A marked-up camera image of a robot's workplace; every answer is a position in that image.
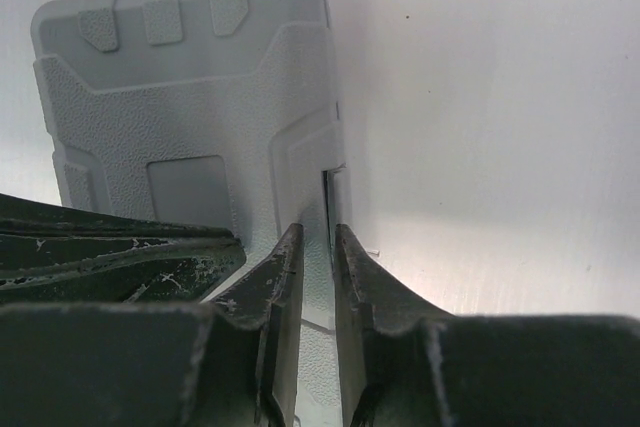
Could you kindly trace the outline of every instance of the gray case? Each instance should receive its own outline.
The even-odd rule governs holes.
[[[323,172],[343,152],[325,1],[60,0],[32,38],[63,205],[228,227],[247,265],[305,226],[297,422],[339,425]]]

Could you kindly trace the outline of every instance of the gray plastic case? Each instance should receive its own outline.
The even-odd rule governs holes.
[[[325,1],[60,0],[32,38],[63,205],[228,227],[247,265],[304,224],[296,422],[339,425],[323,171],[343,153]]]

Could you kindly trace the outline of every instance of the white surface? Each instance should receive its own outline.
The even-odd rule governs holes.
[[[55,203],[46,1],[0,3],[0,191]],[[640,316],[640,0],[329,4],[351,223],[380,262],[456,313]]]

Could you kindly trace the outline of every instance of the textured gray surface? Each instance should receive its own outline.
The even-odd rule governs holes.
[[[324,0],[62,0],[32,35],[63,205],[227,226],[248,265],[300,222],[305,303],[331,317],[322,172],[343,158]],[[336,410],[335,347],[313,325],[300,384]]]

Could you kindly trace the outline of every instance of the protective case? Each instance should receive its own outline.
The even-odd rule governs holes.
[[[325,0],[60,0],[32,38],[63,205],[228,227],[247,265],[304,225],[296,422],[340,425],[323,182],[343,151]]]

